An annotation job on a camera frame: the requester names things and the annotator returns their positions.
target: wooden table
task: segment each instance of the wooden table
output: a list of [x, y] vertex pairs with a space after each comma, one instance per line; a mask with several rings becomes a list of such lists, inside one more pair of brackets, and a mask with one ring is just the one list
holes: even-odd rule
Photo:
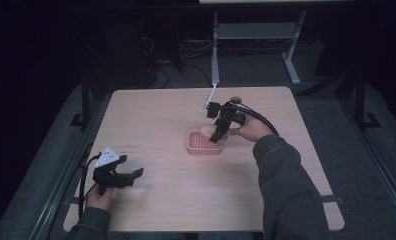
[[[231, 136], [220, 155], [189, 155], [186, 151], [188, 132], [214, 122], [201, 113], [210, 90], [125, 90], [113, 94], [91, 156], [109, 146], [127, 155], [127, 162], [117, 168], [119, 173], [145, 170], [133, 187], [115, 190], [110, 231], [263, 230], [254, 143]], [[301, 153], [302, 164], [321, 195], [332, 195], [288, 88], [218, 88], [212, 101], [223, 104], [232, 96], [241, 97], [244, 104], [266, 116], [280, 136]], [[93, 167], [86, 189], [93, 184], [92, 171]], [[337, 203], [325, 203], [324, 207], [330, 229], [341, 229], [344, 220]], [[72, 204], [65, 230], [77, 221], [77, 205]]]

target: black cable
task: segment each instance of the black cable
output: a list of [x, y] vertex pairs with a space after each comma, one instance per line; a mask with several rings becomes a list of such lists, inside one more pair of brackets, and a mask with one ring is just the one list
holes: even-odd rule
[[199, 68], [199, 67], [197, 67], [197, 66], [194, 66], [194, 65], [186, 64], [186, 63], [183, 63], [182, 65], [183, 65], [183, 66], [187, 66], [187, 67], [192, 67], [192, 68], [195, 68], [196, 70], [200, 71], [200, 72], [204, 75], [205, 79], [207, 80], [208, 85], [209, 85], [210, 87], [213, 87], [213, 84], [211, 84], [211, 81], [210, 81], [210, 79], [207, 77], [207, 74], [205, 74], [205, 72], [204, 72], [201, 68]]
[[238, 107], [238, 106], [220, 106], [217, 109], [235, 109], [236, 111], [240, 111], [240, 112], [244, 112], [244, 113], [248, 113], [249, 115], [257, 118], [258, 120], [262, 121], [267, 127], [270, 128], [270, 130], [279, 136], [278, 131], [276, 130], [276, 128], [273, 126], [273, 124], [267, 120], [263, 115], [257, 113], [256, 111], [252, 110], [252, 109], [246, 109], [246, 108], [242, 108], [242, 107]]
[[89, 188], [88, 192], [85, 194], [85, 197], [91, 192], [92, 188], [96, 186], [96, 183], [93, 183], [92, 187]]
[[97, 58], [99, 58], [103, 63], [105, 63], [110, 68], [112, 68], [114, 70], [114, 72], [116, 72], [117, 74], [121, 74], [120, 70], [118, 70], [115, 66], [113, 66], [111, 63], [109, 63], [104, 57], [99, 55], [95, 50], [93, 50], [85, 41], [83, 41], [83, 39], [80, 39], [80, 42], [82, 42], [83, 46], [86, 47]]
[[[75, 176], [77, 170], [78, 170], [79, 168], [81, 168], [81, 164], [82, 164], [82, 162], [83, 162], [82, 160], [85, 159], [88, 155], [89, 155], [89, 153], [86, 153], [86, 152], [83, 153], [83, 156], [84, 156], [84, 157], [82, 157], [82, 159], [79, 160], [79, 162], [78, 162], [78, 164], [77, 164], [77, 167], [76, 167], [76, 171], [74, 171], [74, 172], [71, 174], [70, 180], [69, 180], [68, 182], [73, 181], [73, 178], [74, 178], [74, 176]], [[67, 189], [68, 189], [68, 188], [69, 188], [69, 184], [65, 186], [65, 188], [64, 188], [64, 193], [67, 193]], [[61, 207], [62, 207], [62, 204], [59, 204], [58, 207], [57, 207], [57, 210], [56, 210], [55, 212], [59, 212]], [[50, 222], [51, 222], [51, 224], [50, 224], [51, 229], [54, 227], [55, 218], [56, 218], [56, 215], [54, 215], [54, 216], [52, 217], [52, 219], [50, 220]], [[48, 232], [48, 235], [47, 235], [47, 238], [46, 238], [46, 239], [49, 239], [49, 238], [50, 238], [51, 233], [52, 233], [52, 231], [49, 231], [49, 232]]]
[[85, 202], [85, 182], [86, 182], [86, 175], [88, 174], [88, 168], [89, 165], [92, 163], [92, 161], [98, 159], [99, 156], [101, 156], [101, 153], [89, 159], [82, 171], [82, 178], [80, 179], [80, 188], [79, 188], [79, 219], [82, 217], [83, 214], [83, 205]]
[[154, 77], [155, 77], [155, 80], [156, 80], [156, 82], [157, 82], [158, 88], [163, 89], [163, 88], [167, 87], [167, 85], [169, 84], [169, 81], [170, 81], [170, 76], [169, 76], [169, 74], [168, 74], [166, 71], [161, 70], [161, 69], [159, 69], [159, 68], [156, 68], [155, 70], [162, 72], [164, 75], [166, 75], [166, 78], [167, 78], [167, 80], [166, 80], [166, 82], [164, 83], [164, 85], [163, 85], [162, 87], [160, 87], [160, 86], [158, 85], [158, 83], [159, 83], [160, 81], [158, 80], [157, 76], [155, 76], [155, 71], [154, 71]]
[[250, 111], [253, 111], [253, 112], [257, 113], [256, 111], [252, 110], [250, 107], [248, 107], [247, 105], [245, 105], [245, 104], [243, 104], [243, 103], [237, 103], [237, 102], [235, 102], [235, 101], [229, 101], [229, 103], [230, 103], [230, 104], [233, 104], [233, 105], [242, 105], [244, 108], [246, 108], [246, 109], [248, 109], [248, 110], [250, 110]]

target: pink plastic container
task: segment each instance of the pink plastic container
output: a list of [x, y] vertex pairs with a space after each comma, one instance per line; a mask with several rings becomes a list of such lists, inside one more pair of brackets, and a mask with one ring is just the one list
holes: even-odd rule
[[222, 152], [222, 146], [203, 138], [199, 131], [190, 131], [186, 143], [187, 151], [192, 155], [217, 155]]

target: wire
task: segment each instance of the wire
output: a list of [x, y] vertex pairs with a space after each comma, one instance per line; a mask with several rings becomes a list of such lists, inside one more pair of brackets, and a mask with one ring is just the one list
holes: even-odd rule
[[193, 45], [201, 45], [201, 44], [205, 44], [205, 43], [208, 43], [208, 42], [212, 42], [211, 40], [194, 40], [194, 39], [191, 39], [191, 40], [183, 40], [183, 42], [185, 42], [185, 43], [187, 43], [187, 44], [193, 44]]
[[238, 106], [220, 106], [217, 109], [235, 109], [237, 111], [248, 113], [249, 115], [257, 118], [260, 121], [262, 121], [267, 127], [270, 128], [270, 130], [272, 130], [272, 132], [274, 134], [279, 136], [279, 133], [276, 130], [276, 128], [273, 126], [273, 124], [269, 120], [267, 120], [263, 115], [257, 113], [256, 111], [254, 111], [252, 109], [242, 108], [242, 107], [238, 107]]
[[[68, 182], [71, 182], [71, 181], [73, 180], [74, 176], [75, 176], [76, 173], [77, 173], [77, 170], [80, 169], [80, 168], [82, 168], [81, 165], [82, 165], [82, 163], [84, 162], [83, 160], [86, 159], [87, 156], [89, 156], [89, 153], [87, 152], [87, 149], [86, 149], [86, 151], [83, 153], [82, 158], [81, 158], [81, 159], [79, 160], [79, 162], [77, 163], [76, 171], [74, 171], [74, 172], [71, 174], [70, 180], [69, 180]], [[68, 188], [69, 188], [69, 185], [65, 186], [63, 192], [64, 192], [64, 193], [67, 193]], [[60, 208], [61, 208], [62, 206], [63, 206], [62, 204], [59, 204], [58, 207], [57, 207], [57, 210], [56, 210], [55, 212], [59, 212], [59, 211], [60, 211]], [[55, 225], [55, 219], [56, 219], [56, 216], [53, 216], [52, 219], [50, 219], [50, 221], [49, 221], [49, 222], [50, 222], [50, 225], [49, 225], [49, 226], [51, 226], [51, 228], [53, 228], [54, 225]], [[47, 235], [47, 238], [46, 238], [46, 239], [50, 239], [51, 232], [52, 232], [52, 231], [49, 231], [49, 232], [48, 232], [48, 235]]]
[[147, 40], [147, 41], [149, 41], [150, 43], [151, 43], [151, 47], [150, 47], [150, 49], [148, 50], [148, 52], [150, 53], [150, 52], [152, 52], [152, 50], [154, 50], [154, 41], [152, 41], [152, 39], [151, 38], [147, 38], [147, 37], [142, 37], [141, 38], [142, 40]]
[[253, 112], [257, 113], [256, 111], [252, 110], [250, 107], [246, 106], [246, 105], [243, 104], [243, 103], [237, 103], [237, 102], [235, 102], [235, 101], [229, 101], [228, 103], [233, 104], [233, 105], [241, 105], [241, 106], [243, 106], [244, 108], [246, 108], [246, 109], [248, 109], [248, 110], [250, 110], [250, 111], [253, 111]]
[[83, 39], [80, 39], [80, 41], [82, 42], [83, 46], [85, 46], [91, 53], [93, 53], [96, 57], [98, 57], [103, 63], [108, 65], [110, 68], [112, 68], [116, 73], [121, 74], [121, 72], [115, 66], [113, 66], [105, 58], [103, 58], [95, 50], [93, 50], [85, 41], [83, 41]]
[[[209, 42], [209, 44], [201, 49], [195, 50], [193, 52], [190, 52], [190, 53], [187, 53], [187, 54], [181, 56], [180, 57], [181, 60], [193, 58], [193, 57], [199, 56], [203, 53], [206, 53], [206, 52], [212, 50], [213, 42], [211, 40], [197, 40], [197, 41]], [[157, 60], [157, 63], [167, 64], [167, 63], [171, 63], [171, 61], [170, 60]]]
[[155, 70], [156, 70], [156, 71], [162, 72], [164, 75], [166, 75], [166, 79], [167, 79], [166, 82], [163, 84], [163, 86], [160, 87], [160, 86], [159, 86], [160, 81], [158, 80], [157, 76], [155, 76], [155, 71], [154, 71], [154, 78], [155, 78], [155, 82], [157, 83], [157, 87], [160, 88], [160, 89], [163, 89], [163, 88], [167, 87], [168, 84], [169, 84], [169, 81], [170, 81], [170, 76], [169, 76], [169, 74], [168, 74], [166, 71], [161, 70], [161, 69], [159, 69], [159, 68], [156, 68]]
[[90, 193], [90, 191], [92, 190], [92, 188], [94, 188], [96, 186], [96, 182], [93, 183], [92, 187], [89, 188], [88, 192], [85, 194], [85, 197]]
[[208, 78], [207, 74], [201, 68], [199, 68], [197, 66], [194, 66], [194, 65], [191, 65], [191, 64], [186, 64], [186, 63], [183, 63], [182, 65], [183, 66], [187, 66], [187, 67], [191, 67], [191, 68], [195, 68], [196, 70], [200, 71], [202, 73], [202, 75], [204, 75], [205, 79], [207, 80], [208, 85], [210, 87], [213, 87], [213, 84], [211, 84], [211, 81]]
[[101, 156], [101, 153], [89, 159], [82, 171], [82, 178], [80, 179], [80, 189], [79, 189], [79, 219], [82, 217], [83, 214], [83, 205], [85, 202], [85, 182], [86, 182], [86, 175], [88, 174], [88, 168], [89, 165], [92, 163], [92, 161], [98, 159], [99, 156]]

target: dark background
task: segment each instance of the dark background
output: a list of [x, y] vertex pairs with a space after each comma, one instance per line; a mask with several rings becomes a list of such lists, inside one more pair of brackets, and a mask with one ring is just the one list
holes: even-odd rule
[[[141, 48], [135, 40], [138, 33], [120, 40], [131, 42], [127, 58], [114, 55], [117, 51], [112, 47], [117, 43], [106, 39], [105, 31], [114, 34], [119, 29], [105, 28], [103, 32], [102, 26], [117, 25], [120, 18], [102, 22], [99, 12], [78, 11], [79, 6], [81, 2], [0, 1], [0, 218], [59, 109], [85, 73], [100, 69], [104, 75], [94, 79], [95, 84], [109, 82], [105, 86], [110, 87], [104, 91], [145, 88], [149, 84], [145, 72], [152, 59], [135, 57], [142, 56], [135, 51]], [[138, 16], [122, 20], [136, 24]], [[309, 21], [320, 28], [331, 28], [329, 36], [319, 36], [316, 29], [303, 29], [304, 39], [322, 38], [326, 42], [318, 74], [333, 75], [350, 66], [358, 69], [367, 83], [381, 92], [396, 116], [396, 1], [358, 1], [335, 21], [320, 22], [318, 16], [310, 14]], [[182, 25], [175, 40], [190, 31], [188, 25], [196, 30], [192, 32], [207, 34], [208, 29], [200, 28], [192, 19], [180, 20], [165, 22], [164, 28], [159, 28], [165, 31], [156, 31], [156, 38], [176, 32], [170, 23]], [[80, 37], [87, 39], [87, 44], [104, 43], [102, 51], [110, 55], [113, 64], [131, 68], [114, 72], [108, 63], [85, 49]], [[173, 48], [168, 53], [176, 55], [170, 44], [170, 39], [161, 37], [161, 45]], [[120, 74], [128, 75], [129, 80], [118, 81]]]

